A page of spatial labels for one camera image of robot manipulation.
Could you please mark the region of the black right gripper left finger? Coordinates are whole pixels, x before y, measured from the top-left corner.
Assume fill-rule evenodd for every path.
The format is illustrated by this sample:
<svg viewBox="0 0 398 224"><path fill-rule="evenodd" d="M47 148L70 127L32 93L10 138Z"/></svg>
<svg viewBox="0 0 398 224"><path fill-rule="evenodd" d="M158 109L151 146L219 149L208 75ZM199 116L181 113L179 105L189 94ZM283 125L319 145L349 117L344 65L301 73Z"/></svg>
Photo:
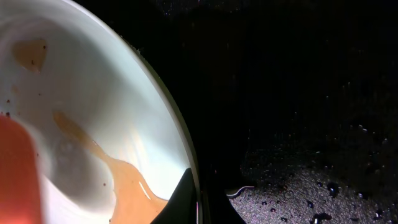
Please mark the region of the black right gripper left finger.
<svg viewBox="0 0 398 224"><path fill-rule="evenodd" d="M182 175L165 208L151 224L195 224L197 222L197 196L192 170Z"/></svg>

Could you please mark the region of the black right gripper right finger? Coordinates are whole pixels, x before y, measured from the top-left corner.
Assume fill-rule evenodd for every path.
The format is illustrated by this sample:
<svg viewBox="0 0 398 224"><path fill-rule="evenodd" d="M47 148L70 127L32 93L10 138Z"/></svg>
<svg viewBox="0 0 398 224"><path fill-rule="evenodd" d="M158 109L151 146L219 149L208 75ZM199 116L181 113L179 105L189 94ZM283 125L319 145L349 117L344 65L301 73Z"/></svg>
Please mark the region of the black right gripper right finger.
<svg viewBox="0 0 398 224"><path fill-rule="evenodd" d="M231 205L214 174L208 174L203 183L205 223L245 224Z"/></svg>

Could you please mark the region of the light blue plate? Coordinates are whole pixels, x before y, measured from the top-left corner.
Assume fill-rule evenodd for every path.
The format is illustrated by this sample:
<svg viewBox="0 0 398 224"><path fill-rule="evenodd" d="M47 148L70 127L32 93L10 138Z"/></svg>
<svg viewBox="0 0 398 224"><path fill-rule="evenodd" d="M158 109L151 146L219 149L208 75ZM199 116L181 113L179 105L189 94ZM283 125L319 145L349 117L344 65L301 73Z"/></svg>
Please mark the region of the light blue plate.
<svg viewBox="0 0 398 224"><path fill-rule="evenodd" d="M1 116L30 135L42 223L151 223L197 159L153 68L73 1L1 2Z"/></svg>

